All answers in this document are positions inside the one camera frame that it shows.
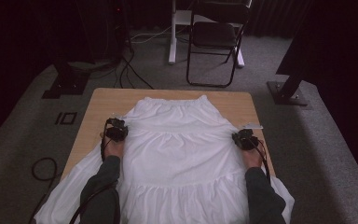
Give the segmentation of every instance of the wooden table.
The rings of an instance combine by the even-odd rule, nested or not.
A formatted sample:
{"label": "wooden table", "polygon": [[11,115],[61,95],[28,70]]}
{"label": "wooden table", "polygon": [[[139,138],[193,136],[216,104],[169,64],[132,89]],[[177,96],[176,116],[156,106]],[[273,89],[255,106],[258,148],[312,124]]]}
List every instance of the wooden table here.
{"label": "wooden table", "polygon": [[[101,141],[100,132],[112,113],[125,115],[146,96],[166,100],[192,100],[202,95],[206,95],[220,114],[234,126],[240,127],[250,122],[259,124],[252,96],[247,92],[97,89],[92,94],[62,179]],[[264,140],[261,130],[254,130],[254,133],[259,139]],[[270,157],[268,167],[271,175],[275,175]]]}

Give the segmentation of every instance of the dark sleeve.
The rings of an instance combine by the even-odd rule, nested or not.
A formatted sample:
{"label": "dark sleeve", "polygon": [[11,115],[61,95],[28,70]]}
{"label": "dark sleeve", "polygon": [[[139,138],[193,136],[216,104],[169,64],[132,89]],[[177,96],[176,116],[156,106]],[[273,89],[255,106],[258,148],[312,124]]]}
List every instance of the dark sleeve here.
{"label": "dark sleeve", "polygon": [[[105,159],[98,173],[92,176],[80,195],[80,204],[99,189],[116,183],[120,176],[120,158],[109,156]],[[102,191],[92,198],[85,210],[80,213],[80,223],[114,223],[119,219],[119,202],[116,188]]]}
{"label": "dark sleeve", "polygon": [[282,211],[286,202],[275,193],[261,168],[250,168],[246,174],[251,224],[285,224]]}

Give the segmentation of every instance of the white desk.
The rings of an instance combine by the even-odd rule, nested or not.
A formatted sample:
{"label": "white desk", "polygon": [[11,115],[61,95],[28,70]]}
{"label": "white desk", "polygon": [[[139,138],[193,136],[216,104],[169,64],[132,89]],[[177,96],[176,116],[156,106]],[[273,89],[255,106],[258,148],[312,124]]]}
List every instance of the white desk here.
{"label": "white desk", "polygon": [[[195,21],[211,21],[203,17],[195,17]],[[191,21],[191,11],[189,10],[176,10],[176,0],[172,0],[172,33],[171,33],[171,46],[170,46],[170,59],[169,64],[174,64],[176,61],[176,25],[189,25]],[[238,67],[244,67],[241,50],[238,53]]]}

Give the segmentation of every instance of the white dress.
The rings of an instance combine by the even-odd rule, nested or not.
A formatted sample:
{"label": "white dress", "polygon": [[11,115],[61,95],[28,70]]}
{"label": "white dress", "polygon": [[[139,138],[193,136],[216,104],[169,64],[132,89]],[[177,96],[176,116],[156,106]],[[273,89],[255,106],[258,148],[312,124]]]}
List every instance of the white dress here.
{"label": "white dress", "polygon": [[[245,169],[231,139],[238,131],[208,101],[144,98],[124,117],[129,126],[117,191],[121,223],[248,223]],[[87,180],[101,165],[100,146],[77,164],[36,214],[37,223],[68,223]],[[294,204],[282,182],[272,187]]]}

